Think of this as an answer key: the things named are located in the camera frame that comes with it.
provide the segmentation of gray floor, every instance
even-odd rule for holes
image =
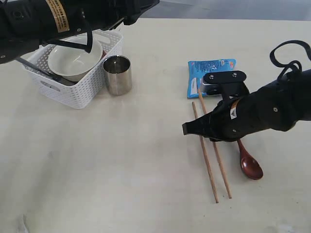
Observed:
[[[163,0],[142,17],[311,20],[311,0]]]

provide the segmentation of white bowl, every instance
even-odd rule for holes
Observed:
[[[87,36],[76,36],[66,41],[86,44]],[[78,82],[101,60],[102,55],[102,45],[93,39],[91,53],[80,49],[56,46],[49,55],[48,65],[55,74]]]

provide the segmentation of spoon bowl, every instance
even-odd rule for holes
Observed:
[[[238,140],[238,144],[242,172],[252,180],[260,180],[263,177],[263,171],[259,163],[247,152],[241,140]]]

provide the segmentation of blue snack package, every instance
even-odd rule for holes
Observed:
[[[213,61],[189,61],[189,84],[188,99],[198,98],[198,87],[204,75],[211,72],[231,71],[234,69],[237,61],[235,59],[220,59]],[[208,93],[202,93],[202,96],[208,96]]]

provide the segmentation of white plastic basket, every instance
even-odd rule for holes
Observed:
[[[83,109],[92,101],[104,85],[104,59],[113,55],[121,55],[123,42],[123,36],[115,31],[96,30],[93,35],[101,43],[107,55],[74,86],[63,85],[32,68],[24,66],[34,83],[39,87],[41,94],[75,109]],[[51,72],[48,66],[48,57],[54,47],[55,45],[42,47],[28,61]]]

